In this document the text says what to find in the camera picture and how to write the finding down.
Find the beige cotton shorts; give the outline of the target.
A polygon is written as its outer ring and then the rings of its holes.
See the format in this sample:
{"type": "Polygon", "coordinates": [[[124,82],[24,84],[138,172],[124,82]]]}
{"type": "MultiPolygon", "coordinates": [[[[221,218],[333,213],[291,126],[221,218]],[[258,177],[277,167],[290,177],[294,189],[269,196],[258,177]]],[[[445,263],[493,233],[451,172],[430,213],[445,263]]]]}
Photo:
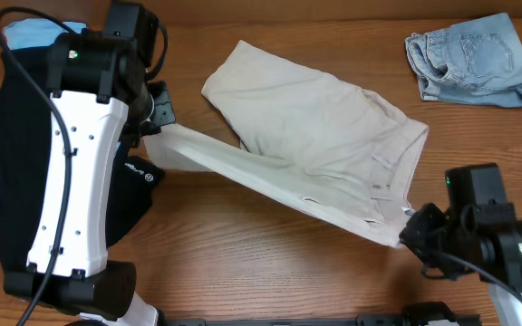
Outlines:
{"type": "Polygon", "coordinates": [[[374,91],[246,42],[202,94],[239,145],[173,123],[145,140],[155,165],[215,172],[377,244],[399,245],[426,124],[374,91]]]}

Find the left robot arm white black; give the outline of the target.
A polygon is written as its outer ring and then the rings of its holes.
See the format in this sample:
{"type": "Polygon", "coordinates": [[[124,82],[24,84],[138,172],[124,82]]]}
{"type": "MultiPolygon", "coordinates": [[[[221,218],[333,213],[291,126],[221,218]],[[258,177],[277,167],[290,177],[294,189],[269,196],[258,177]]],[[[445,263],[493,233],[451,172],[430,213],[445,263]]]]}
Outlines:
{"type": "Polygon", "coordinates": [[[59,23],[44,46],[0,36],[0,263],[5,293],[80,325],[161,325],[110,246],[146,213],[163,171],[129,151],[174,121],[143,5],[111,4],[100,31],[59,23]]]}

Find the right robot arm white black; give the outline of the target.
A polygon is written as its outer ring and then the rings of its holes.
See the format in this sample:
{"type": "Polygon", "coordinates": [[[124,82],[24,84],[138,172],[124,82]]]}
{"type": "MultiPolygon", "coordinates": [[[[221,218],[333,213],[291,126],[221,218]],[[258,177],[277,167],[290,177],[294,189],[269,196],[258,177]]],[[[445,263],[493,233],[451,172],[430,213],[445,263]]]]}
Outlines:
{"type": "Polygon", "coordinates": [[[522,325],[522,220],[505,191],[495,163],[445,173],[449,207],[432,203],[416,211],[400,241],[422,262],[421,272],[456,281],[475,273],[503,325],[522,325]]]}

